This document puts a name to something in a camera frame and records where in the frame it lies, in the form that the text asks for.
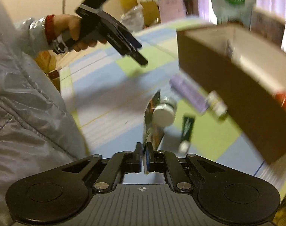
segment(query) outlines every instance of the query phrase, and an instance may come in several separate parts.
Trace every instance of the crosshair symbol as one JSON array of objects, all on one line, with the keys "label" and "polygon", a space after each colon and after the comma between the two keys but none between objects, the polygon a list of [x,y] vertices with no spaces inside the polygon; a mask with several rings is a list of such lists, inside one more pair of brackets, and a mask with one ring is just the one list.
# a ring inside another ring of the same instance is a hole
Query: crosshair symbol
[{"label": "crosshair symbol", "polygon": [[141,191],[143,192],[143,191],[147,190],[148,188],[146,188],[146,187],[142,186],[142,187],[140,187],[140,188],[138,188],[138,189],[139,189],[139,190],[141,190]]}]

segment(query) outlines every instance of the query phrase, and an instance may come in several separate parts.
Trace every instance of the person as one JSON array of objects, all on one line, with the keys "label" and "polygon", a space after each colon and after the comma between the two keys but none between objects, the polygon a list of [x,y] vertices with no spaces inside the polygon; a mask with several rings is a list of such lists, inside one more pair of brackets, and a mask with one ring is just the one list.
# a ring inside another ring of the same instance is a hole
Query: person
[{"label": "person", "polygon": [[[5,202],[11,184],[86,156],[60,93],[33,60],[66,29],[77,40],[79,21],[51,15],[14,26],[0,2],[0,226],[12,223]],[[79,42],[74,49],[96,43]]]}]

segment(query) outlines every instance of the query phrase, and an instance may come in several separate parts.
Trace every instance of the green and white package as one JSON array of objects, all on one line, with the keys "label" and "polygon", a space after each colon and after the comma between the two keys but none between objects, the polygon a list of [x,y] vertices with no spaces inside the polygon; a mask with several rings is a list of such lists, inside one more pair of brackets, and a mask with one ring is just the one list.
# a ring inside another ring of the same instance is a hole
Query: green and white package
[{"label": "green and white package", "polygon": [[256,0],[211,0],[217,23],[239,22],[250,27]]}]

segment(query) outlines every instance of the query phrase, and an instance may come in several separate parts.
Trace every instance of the finger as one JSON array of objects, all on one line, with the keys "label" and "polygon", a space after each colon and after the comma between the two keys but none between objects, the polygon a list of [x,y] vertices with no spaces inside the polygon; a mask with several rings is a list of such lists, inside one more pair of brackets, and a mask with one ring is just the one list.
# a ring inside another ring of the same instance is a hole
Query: finger
[{"label": "finger", "polygon": [[74,50],[75,50],[75,52],[79,52],[81,49],[79,48],[79,46],[74,45]]},{"label": "finger", "polygon": [[79,43],[77,43],[77,46],[81,49],[81,50],[85,50],[88,48],[88,44],[86,44],[83,41],[80,41]]},{"label": "finger", "polygon": [[97,45],[97,42],[96,41],[92,41],[88,44],[90,47],[94,47]]},{"label": "finger", "polygon": [[68,23],[70,34],[73,40],[78,40],[80,33],[80,19],[73,16]]}]

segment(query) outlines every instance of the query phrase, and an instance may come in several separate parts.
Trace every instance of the hand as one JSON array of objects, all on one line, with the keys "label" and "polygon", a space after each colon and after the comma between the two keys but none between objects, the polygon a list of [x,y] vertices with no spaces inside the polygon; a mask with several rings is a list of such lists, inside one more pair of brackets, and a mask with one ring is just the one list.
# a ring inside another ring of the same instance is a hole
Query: hand
[{"label": "hand", "polygon": [[[80,33],[80,19],[80,17],[70,14],[55,15],[53,17],[55,36],[58,37],[62,32],[69,29],[73,40],[78,40]],[[74,50],[79,52],[87,49],[88,47],[94,47],[96,44],[97,41],[92,41],[89,44],[80,41],[74,45]]]}]

